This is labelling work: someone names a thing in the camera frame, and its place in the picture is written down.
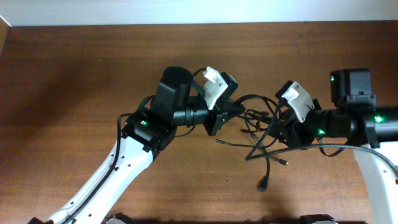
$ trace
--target wooden table surface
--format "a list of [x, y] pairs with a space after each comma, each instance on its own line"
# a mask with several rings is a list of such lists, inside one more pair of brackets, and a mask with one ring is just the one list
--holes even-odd
[[[398, 22], [13, 27], [0, 59], [0, 223], [46, 219], [67, 202], [113, 147], [117, 116], [154, 94], [168, 66], [226, 71], [239, 82], [234, 99], [273, 97], [296, 80], [333, 108], [329, 72], [354, 67], [370, 68], [379, 105], [398, 104], [397, 59]], [[234, 119], [216, 137], [249, 144], [243, 127]], [[110, 213], [206, 222], [327, 213], [372, 222], [351, 151], [284, 154], [289, 165], [272, 162], [260, 193], [265, 160], [246, 162], [248, 149], [214, 139], [203, 126], [175, 139]]]

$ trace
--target white arm segment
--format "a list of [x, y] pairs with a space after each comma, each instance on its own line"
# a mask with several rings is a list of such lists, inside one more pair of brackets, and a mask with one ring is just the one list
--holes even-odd
[[[375, 150], [398, 165], [398, 142], [382, 142], [380, 148]], [[398, 176], [373, 154], [354, 151], [354, 156], [368, 188], [374, 223], [398, 223]]]
[[[117, 170], [113, 170], [106, 182], [97, 191], [95, 196], [75, 217], [74, 224], [100, 224], [109, 210], [119, 199], [127, 186], [146, 169], [153, 161], [152, 152], [146, 152], [143, 145], [133, 138], [121, 138], [120, 153], [116, 164]], [[54, 213], [49, 220], [54, 224], [61, 224], [71, 215], [89, 196], [98, 182], [105, 176], [113, 163], [116, 152], [116, 144], [111, 153], [101, 164], [98, 170], [90, 177], [79, 192], [66, 203], [58, 212]]]

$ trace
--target white wall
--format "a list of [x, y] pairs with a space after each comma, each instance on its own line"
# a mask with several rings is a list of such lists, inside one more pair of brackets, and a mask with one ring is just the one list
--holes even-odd
[[398, 19], [398, 0], [0, 0], [12, 26]]

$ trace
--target led light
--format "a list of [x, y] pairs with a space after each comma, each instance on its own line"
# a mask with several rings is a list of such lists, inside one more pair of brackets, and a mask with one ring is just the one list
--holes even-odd
[[375, 116], [374, 120], [375, 120], [375, 122], [380, 123], [380, 122], [383, 122], [384, 118], [382, 118], [380, 116]]

